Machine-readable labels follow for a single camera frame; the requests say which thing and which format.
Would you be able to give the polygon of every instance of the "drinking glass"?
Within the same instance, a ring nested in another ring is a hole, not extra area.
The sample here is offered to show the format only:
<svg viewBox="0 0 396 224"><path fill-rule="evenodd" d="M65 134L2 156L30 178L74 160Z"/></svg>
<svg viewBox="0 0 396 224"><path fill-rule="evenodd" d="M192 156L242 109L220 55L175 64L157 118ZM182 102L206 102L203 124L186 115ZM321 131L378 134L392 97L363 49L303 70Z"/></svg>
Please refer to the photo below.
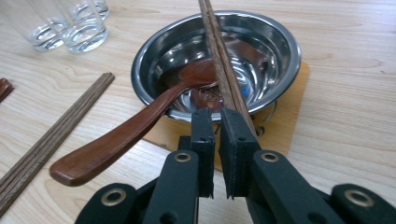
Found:
<svg viewBox="0 0 396 224"><path fill-rule="evenodd" d="M108 17L108 14L110 13L110 10L108 10L106 0L93 0L93 4L97 8L99 15L102 17L102 20L105 20Z"/></svg>
<svg viewBox="0 0 396 224"><path fill-rule="evenodd" d="M74 53L95 49L107 38L92 0L30 0L30 4Z"/></svg>
<svg viewBox="0 0 396 224"><path fill-rule="evenodd" d="M7 23L38 51L56 49L64 43L26 0L2 0L0 12L6 16Z"/></svg>

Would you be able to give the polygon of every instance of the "bowl rim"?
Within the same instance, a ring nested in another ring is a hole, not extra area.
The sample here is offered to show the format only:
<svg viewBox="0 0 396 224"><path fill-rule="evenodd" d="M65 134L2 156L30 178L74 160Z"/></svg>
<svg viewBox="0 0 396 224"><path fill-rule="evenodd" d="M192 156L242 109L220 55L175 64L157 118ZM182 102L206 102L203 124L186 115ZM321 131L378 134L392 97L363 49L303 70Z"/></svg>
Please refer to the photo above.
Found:
<svg viewBox="0 0 396 224"><path fill-rule="evenodd" d="M216 16L227 16L227 15L239 15L242 17L250 17L254 18L256 20L263 21L267 23L268 25L274 27L276 30L278 30L287 40L289 49L290 49L290 62L288 69L286 70L285 76L279 81L277 84L277 88L275 91L269 91L266 93L266 96L262 98L259 101L252 102L247 106L247 110L250 114L254 114L261 109L267 107L270 105L272 102L277 100L293 83L294 79L297 77L297 74L300 70L301 66L301 60L302 60L302 53L300 50L300 46L298 45L296 39L294 36L291 34L291 32L283 26L281 23L263 16L262 14L255 13L255 12L250 12L250 11L242 11L242 10L216 10L214 11ZM134 92L137 95L137 97L143 102L145 105L151 104L154 99L145 91L143 88L140 80L139 80L139 71L140 71L140 64L143 59L144 54L146 53L148 47L156 41L163 33L166 31L180 25L183 22L194 20L197 18L202 18L201 13L197 13L194 15L191 15L189 17L180 19L178 21L175 21L165 27L163 27L160 31L156 32L154 35L152 35L144 44L143 46L139 49L139 51L136 53L134 57L134 62L132 65L132 70L131 70L131 81L132 85L134 88ZM171 119L176 119L176 120L182 120L182 121L187 121L191 122L191 113L190 112L181 112L178 110L175 110L173 108L168 109L165 114L166 117L171 118ZM220 121L221 116L220 113L212 113L212 121Z"/></svg>

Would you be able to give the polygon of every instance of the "wooden chopsticks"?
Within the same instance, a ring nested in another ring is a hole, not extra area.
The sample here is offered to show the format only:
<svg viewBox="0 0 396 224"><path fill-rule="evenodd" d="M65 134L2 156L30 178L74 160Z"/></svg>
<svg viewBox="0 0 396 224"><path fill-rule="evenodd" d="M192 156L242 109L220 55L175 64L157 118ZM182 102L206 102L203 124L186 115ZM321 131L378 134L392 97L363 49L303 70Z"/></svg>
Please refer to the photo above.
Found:
<svg viewBox="0 0 396 224"><path fill-rule="evenodd" d="M247 122L253 135L256 136L253 122L248 113L247 104L241 93L238 80L233 70L230 57L221 38L218 21L209 0L199 0L202 19L206 29L206 39L216 66L219 90L223 106L239 112Z"/></svg>
<svg viewBox="0 0 396 224"><path fill-rule="evenodd" d="M114 80L102 74L0 180L0 217Z"/></svg>
<svg viewBox="0 0 396 224"><path fill-rule="evenodd" d="M14 90L11 83L5 78L0 78L0 103Z"/></svg>

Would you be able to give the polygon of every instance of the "table surface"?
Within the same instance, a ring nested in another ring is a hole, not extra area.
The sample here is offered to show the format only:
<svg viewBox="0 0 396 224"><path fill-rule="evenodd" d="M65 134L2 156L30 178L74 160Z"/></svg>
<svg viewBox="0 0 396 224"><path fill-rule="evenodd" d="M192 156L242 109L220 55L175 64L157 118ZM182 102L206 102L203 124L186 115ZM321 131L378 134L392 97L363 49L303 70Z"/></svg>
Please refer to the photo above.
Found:
<svg viewBox="0 0 396 224"><path fill-rule="evenodd" d="M156 31L200 12L197 1L107 3L108 40L78 55L34 51L0 15L0 77L15 87L0 104L0 176L102 73L116 76L1 223L71 223L99 188L114 182L139 188L161 171L169 152L140 141L82 187L49 176L53 162L143 107L130 80L135 54ZM288 158L307 181L325 192L354 183L396 205L396 3L213 0L212 6L261 13L298 40L310 75ZM225 199L221 173L215 184L215 200L200 200L200 223L250 223L243 199Z"/></svg>

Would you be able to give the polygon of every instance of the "brown wooden utensil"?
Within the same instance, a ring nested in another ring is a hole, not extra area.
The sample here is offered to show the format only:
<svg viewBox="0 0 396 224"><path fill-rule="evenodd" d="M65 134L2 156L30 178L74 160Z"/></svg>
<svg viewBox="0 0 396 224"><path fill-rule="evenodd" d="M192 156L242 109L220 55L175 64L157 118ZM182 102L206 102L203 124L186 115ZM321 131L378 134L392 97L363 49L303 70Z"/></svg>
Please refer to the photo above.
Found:
<svg viewBox="0 0 396 224"><path fill-rule="evenodd" d="M49 168L50 175L66 186L90 181L139 141L181 93L213 85L215 74L210 59L190 63L180 71L180 81L175 86L116 129L60 158Z"/></svg>
<svg viewBox="0 0 396 224"><path fill-rule="evenodd" d="M5 78L0 78L0 103L14 90L11 83Z"/></svg>
<svg viewBox="0 0 396 224"><path fill-rule="evenodd" d="M111 73L102 74L0 179L0 219L114 78Z"/></svg>

